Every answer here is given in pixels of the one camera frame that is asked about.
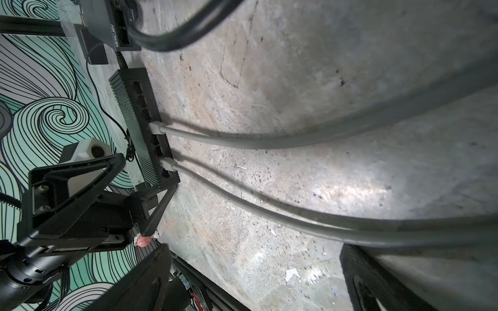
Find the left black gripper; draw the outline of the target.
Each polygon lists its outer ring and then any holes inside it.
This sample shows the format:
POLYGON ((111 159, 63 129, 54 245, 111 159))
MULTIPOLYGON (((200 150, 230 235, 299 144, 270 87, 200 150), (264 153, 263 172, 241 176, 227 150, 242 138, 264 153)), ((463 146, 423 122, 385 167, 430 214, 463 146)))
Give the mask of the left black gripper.
POLYGON ((89 253, 124 250, 137 232, 153 236, 178 184, 160 201, 105 191, 125 163, 122 154, 115 154, 32 170, 22 196, 15 258, 79 260, 89 253))

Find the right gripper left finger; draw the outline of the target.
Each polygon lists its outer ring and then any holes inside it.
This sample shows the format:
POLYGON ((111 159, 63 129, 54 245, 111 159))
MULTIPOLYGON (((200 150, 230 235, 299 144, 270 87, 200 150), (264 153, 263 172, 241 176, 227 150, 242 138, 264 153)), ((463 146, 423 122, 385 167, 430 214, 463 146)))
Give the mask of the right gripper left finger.
POLYGON ((88 310, 161 310, 172 264, 171 251, 159 245, 88 310))

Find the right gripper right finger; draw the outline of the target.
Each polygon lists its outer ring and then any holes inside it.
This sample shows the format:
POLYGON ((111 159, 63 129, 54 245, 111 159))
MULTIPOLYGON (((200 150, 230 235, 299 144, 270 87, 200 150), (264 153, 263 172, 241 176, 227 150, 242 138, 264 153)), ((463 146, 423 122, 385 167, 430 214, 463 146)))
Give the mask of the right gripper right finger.
POLYGON ((340 262, 354 310, 434 310, 359 246, 344 244, 340 262))

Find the black network switch box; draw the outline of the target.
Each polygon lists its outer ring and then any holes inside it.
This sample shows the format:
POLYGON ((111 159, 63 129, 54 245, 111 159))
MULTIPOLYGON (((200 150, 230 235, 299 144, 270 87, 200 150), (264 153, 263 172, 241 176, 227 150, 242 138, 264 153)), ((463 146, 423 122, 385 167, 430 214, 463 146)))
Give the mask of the black network switch box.
POLYGON ((166 190, 180 183, 178 173, 162 168, 160 159, 172 158, 165 135, 154 135, 149 123, 161 121, 149 75, 144 67, 119 69, 109 79, 135 147, 137 162, 147 184, 166 190))

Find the dark grey box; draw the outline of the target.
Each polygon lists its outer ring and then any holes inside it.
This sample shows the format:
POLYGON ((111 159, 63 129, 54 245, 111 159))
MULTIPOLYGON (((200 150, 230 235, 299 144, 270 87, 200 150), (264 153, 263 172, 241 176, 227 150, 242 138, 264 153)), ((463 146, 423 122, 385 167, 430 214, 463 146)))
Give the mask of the dark grey box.
POLYGON ((82 0, 77 5, 89 33, 102 43, 118 52, 141 50, 128 33, 139 17, 137 1, 82 0))

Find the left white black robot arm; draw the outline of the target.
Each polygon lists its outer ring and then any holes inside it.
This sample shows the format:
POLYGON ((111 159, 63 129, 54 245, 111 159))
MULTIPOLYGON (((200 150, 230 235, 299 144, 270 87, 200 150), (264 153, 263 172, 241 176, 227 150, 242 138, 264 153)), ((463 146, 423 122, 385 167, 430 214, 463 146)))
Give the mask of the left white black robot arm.
POLYGON ((23 198, 15 244, 1 242, 1 309, 23 303, 46 307, 52 284, 67 281, 70 268, 91 253, 120 251, 133 242, 133 229, 153 235, 177 190, 171 185, 152 215, 147 189, 129 195, 107 191, 125 166, 122 154, 35 168, 23 198))

